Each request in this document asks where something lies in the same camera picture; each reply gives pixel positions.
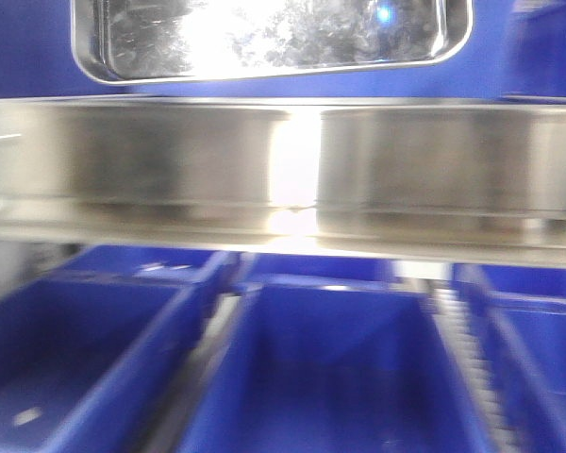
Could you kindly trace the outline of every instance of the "blue bin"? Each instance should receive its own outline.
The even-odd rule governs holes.
[[[197,283],[205,292],[204,314],[214,310],[216,294],[226,291],[239,264],[239,253],[163,247],[99,245],[60,266],[56,276],[116,277],[150,283]]]
[[[177,453],[492,452],[415,294],[265,286]]]
[[[247,257],[238,277],[241,286],[259,283],[372,290],[385,290],[394,281],[391,260],[271,253]]]
[[[566,305],[566,269],[455,264],[453,286],[469,302],[476,336],[487,328],[490,307],[548,310]]]
[[[566,269],[458,264],[455,280],[480,283],[505,298],[516,294],[566,299]]]
[[[200,302],[49,279],[0,300],[0,453],[122,451],[198,341]]]
[[[524,451],[566,453],[566,303],[492,307],[482,336]]]

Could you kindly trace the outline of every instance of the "metal track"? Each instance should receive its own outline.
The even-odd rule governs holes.
[[[519,453],[518,438],[508,424],[498,393],[491,385],[491,370],[477,338],[470,333],[467,304],[445,282],[434,282],[431,289],[436,304],[437,324],[457,361],[459,371],[477,409],[484,416],[491,439],[500,453]]]

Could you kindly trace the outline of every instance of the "storage bin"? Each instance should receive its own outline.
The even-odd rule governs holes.
[[[453,286],[468,302],[476,336],[486,330],[489,307],[549,310],[566,306],[566,269],[455,264]]]
[[[421,296],[265,286],[177,453],[493,451]]]
[[[524,451],[566,453],[566,303],[487,314],[483,349]]]
[[[525,294],[566,298],[566,269],[459,264],[454,275],[458,281],[480,283],[505,297]]]
[[[38,280],[0,300],[0,453],[114,453],[201,332],[192,286]]]
[[[347,286],[383,290],[395,280],[392,260],[263,253],[245,257],[238,285]]]
[[[99,245],[73,257],[56,271],[64,277],[118,277],[153,283],[198,283],[205,292],[204,314],[216,294],[227,290],[239,253],[186,248]]]

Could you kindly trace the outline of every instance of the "stainless steel shelf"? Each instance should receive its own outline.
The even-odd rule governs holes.
[[[0,238],[566,265],[566,106],[0,101]]]

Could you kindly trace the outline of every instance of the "metal tray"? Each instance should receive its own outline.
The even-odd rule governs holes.
[[[472,0],[72,0],[76,61],[109,84],[432,64],[472,30]]]
[[[0,100],[0,238],[566,265],[566,106],[387,101]]]

